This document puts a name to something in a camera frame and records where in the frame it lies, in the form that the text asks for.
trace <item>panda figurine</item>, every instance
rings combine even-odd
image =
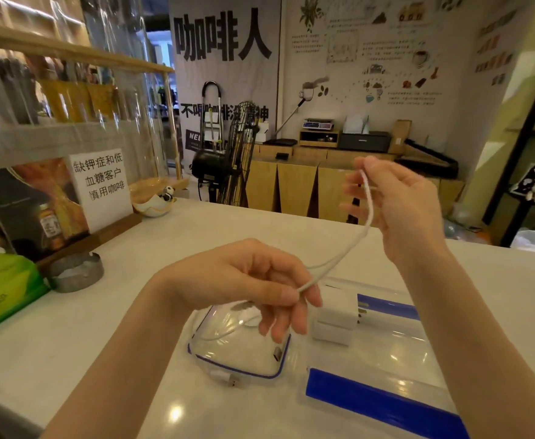
[[[164,191],[162,191],[161,194],[159,194],[160,198],[164,199],[166,202],[171,202],[174,198],[174,188],[171,186],[167,186],[164,188]]]

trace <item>white power adapter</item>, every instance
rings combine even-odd
[[[357,294],[330,286],[321,287],[322,307],[316,310],[312,337],[350,345],[359,320]]]

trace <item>electric fan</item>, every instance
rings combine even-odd
[[[208,183],[210,202],[233,206],[245,204],[245,184],[259,130],[258,121],[259,107],[256,104],[249,101],[238,104],[225,150],[203,148],[195,154],[192,174],[198,178],[199,189],[201,184]]]

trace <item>charging cable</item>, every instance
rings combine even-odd
[[[324,262],[324,263],[322,263],[320,265],[308,266],[307,268],[311,269],[311,270],[319,269],[319,268],[322,268],[322,267],[325,267],[325,268],[324,268],[324,270],[322,270],[322,272],[320,272],[319,274],[316,274],[316,276],[312,280],[310,280],[307,284],[302,285],[300,288],[298,288],[297,291],[299,293],[301,293],[302,291],[307,290],[311,286],[314,286],[319,281],[321,281],[329,272],[332,271],[332,269],[335,266],[337,266],[339,264],[339,262],[342,259],[344,259],[347,256],[347,254],[349,252],[351,252],[351,250],[361,240],[366,238],[367,234],[369,234],[369,229],[371,228],[371,225],[372,225],[372,223],[374,221],[374,200],[373,200],[373,197],[371,195],[371,188],[369,186],[369,180],[367,179],[367,176],[365,175],[364,170],[360,170],[359,172],[361,174],[361,177],[363,178],[363,189],[365,190],[365,196],[367,198],[367,209],[369,211],[369,213],[367,215],[367,221],[365,222],[365,227],[363,228],[363,231],[361,231],[361,233],[355,238],[355,240],[353,240],[339,254],[337,254],[333,258],[328,259],[326,262]],[[242,311],[242,310],[246,310],[248,308],[251,308],[252,306],[253,306],[253,302],[242,302],[242,303],[235,304],[233,306],[233,308],[231,308],[231,310],[233,310],[233,311]],[[197,336],[197,339],[200,339],[202,341],[208,341],[208,342],[217,341],[217,340],[223,339],[224,337],[227,337],[229,334],[232,334],[235,331],[237,331],[238,329],[246,326],[251,321],[257,319],[258,317],[260,317],[260,314],[257,314],[257,315],[255,315],[253,317],[250,317],[250,318],[246,319],[246,320],[239,320],[239,323],[237,325],[235,325],[234,327],[232,327],[232,328],[228,329],[227,331],[222,332],[222,333],[220,333],[220,334],[218,334],[218,335],[216,335],[214,337],[205,338],[205,337],[201,337],[199,335],[199,336]],[[196,316],[193,316],[191,332],[194,331],[194,320],[195,319],[196,319]]]

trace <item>counter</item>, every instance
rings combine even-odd
[[[341,250],[360,230],[357,225],[178,199],[170,214],[147,219],[96,250],[105,267],[97,284],[72,294],[49,293],[0,324],[0,410],[30,428],[45,427],[141,287],[163,266],[246,237],[314,265],[326,259],[326,252]],[[456,241],[449,241],[449,247],[535,371],[535,254]],[[406,290],[383,254],[376,229],[331,274]],[[300,377],[293,373],[271,387],[238,389],[210,380],[186,352],[188,330],[140,438],[394,437],[395,430],[384,432],[377,421],[308,403],[297,385]]]

